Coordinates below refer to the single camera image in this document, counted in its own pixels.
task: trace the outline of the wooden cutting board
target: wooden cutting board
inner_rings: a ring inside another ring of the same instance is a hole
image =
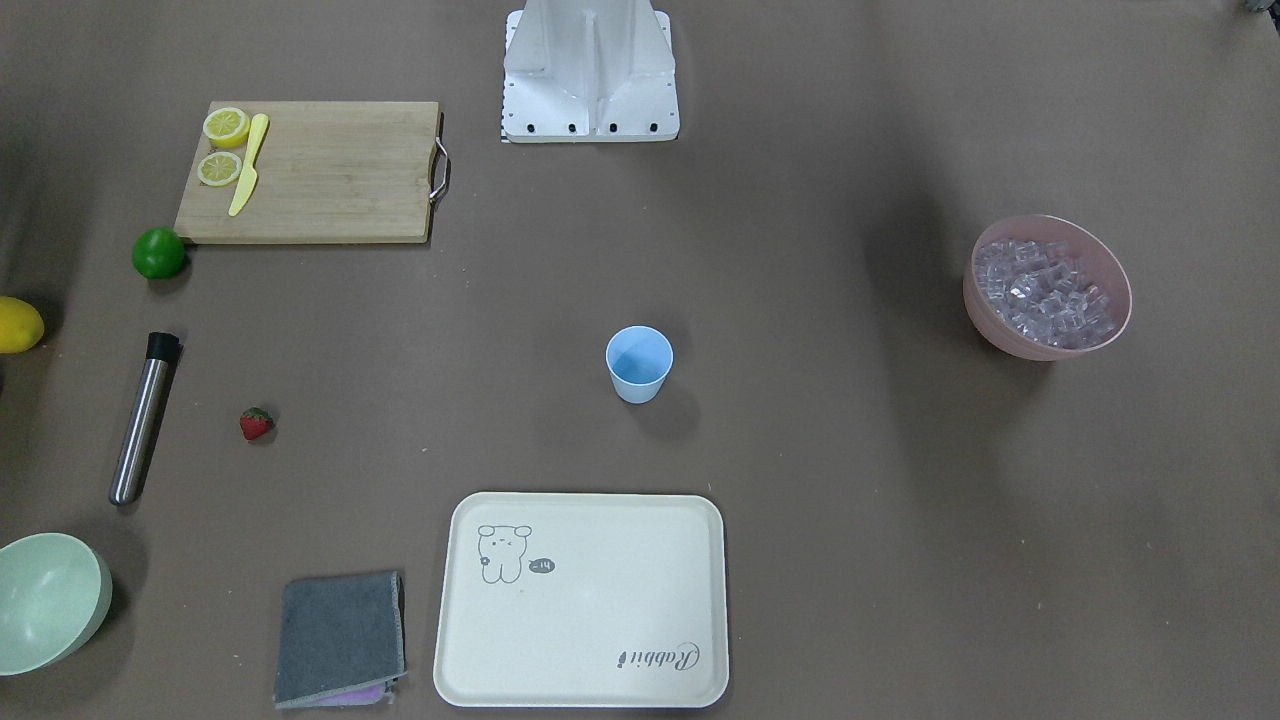
[[[209,187],[196,168],[215,150],[204,133],[187,173],[174,229],[195,243],[426,242],[438,102],[214,101],[270,126],[257,188],[227,214],[236,183]],[[244,146],[230,150],[241,158]]]

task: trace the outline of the white tray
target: white tray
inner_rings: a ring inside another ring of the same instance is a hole
[[[710,501],[481,492],[453,511],[435,646],[445,701],[704,707],[727,685]]]

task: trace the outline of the cutting board handle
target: cutting board handle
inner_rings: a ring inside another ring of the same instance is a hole
[[[444,156],[444,179],[442,179],[440,184],[433,187],[431,192],[426,195],[426,200],[431,205],[435,205],[435,201],[444,197],[444,193],[449,191],[449,173],[452,170],[449,164],[449,152],[444,149],[444,143],[440,142],[439,137],[435,138],[435,149],[439,150],[439,152],[436,152],[435,158],[431,159],[431,183],[435,183],[435,168],[440,163],[440,156]]]

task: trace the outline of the knife handle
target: knife handle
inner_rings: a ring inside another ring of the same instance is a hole
[[[262,138],[266,137],[266,126],[270,119],[259,113],[248,122],[248,147],[244,149],[244,164],[250,168],[257,161],[257,150],[262,147]]]

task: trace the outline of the ice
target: ice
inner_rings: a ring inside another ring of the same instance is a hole
[[[1093,347],[1116,331],[1106,291],[1065,242],[997,240],[978,249],[974,275],[1005,323],[1042,345]]]

